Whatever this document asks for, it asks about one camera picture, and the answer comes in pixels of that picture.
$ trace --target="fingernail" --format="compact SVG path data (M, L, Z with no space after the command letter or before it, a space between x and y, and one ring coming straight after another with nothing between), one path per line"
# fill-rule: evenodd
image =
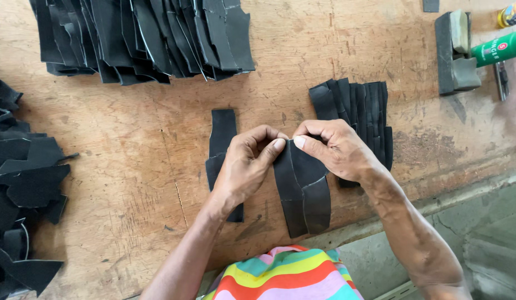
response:
M302 150L302 147L304 147L306 139L302 136L296 136L295 138L293 138L293 142L295 143L295 146L297 146L297 148Z
M282 149L284 149L284 146L286 146L285 139L277 139L277 141L273 144L273 147L277 152L282 151Z

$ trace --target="striped shirt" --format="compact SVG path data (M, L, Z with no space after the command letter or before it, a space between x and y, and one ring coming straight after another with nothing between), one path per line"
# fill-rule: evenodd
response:
M202 300L363 300L339 250L277 247L229 265Z

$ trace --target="person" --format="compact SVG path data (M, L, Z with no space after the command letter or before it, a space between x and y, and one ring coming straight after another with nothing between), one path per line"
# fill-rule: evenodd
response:
M232 139L213 191L140 300L196 297L228 214L260 188L286 139L265 125ZM293 139L336 176L361 184L391 249L425 299L471 299L452 250L345 121L306 120ZM362 299L335 250L278 247L228 266L216 281L204 299Z

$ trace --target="plywood surface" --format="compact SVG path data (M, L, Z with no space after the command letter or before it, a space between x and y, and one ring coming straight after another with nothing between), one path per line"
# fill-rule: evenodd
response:
M510 2L445 0L441 11L472 11L479 44L510 32L495 31L495 10ZM507 62L507 102L498 100L491 67L478 70L481 88L440 98L440 14L423 13L421 1L243 0L242 7L251 13L256 72L124 87L101 84L98 75L48 74L28 1L0 1L0 78L25 93L18 116L54 136L65 153L81 153L63 184L70 200L61 223L42 224L33 237L38 257L66 261L42 299L124 299L141 291L208 197L214 108L234 108L239 132L269 124L291 135L315 118L308 88L330 78L387 81L392 174L412 201L516 168L516 59ZM328 181L331 229L373 216L361 189L340 191L332 175ZM209 269L297 242L288 236L272 169L245 203L245 219L223 228Z

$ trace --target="green bottle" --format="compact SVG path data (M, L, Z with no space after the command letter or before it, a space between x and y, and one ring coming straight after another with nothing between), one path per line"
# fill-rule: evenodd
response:
M477 68L516 57L516 32L473 47L471 55L477 58Z

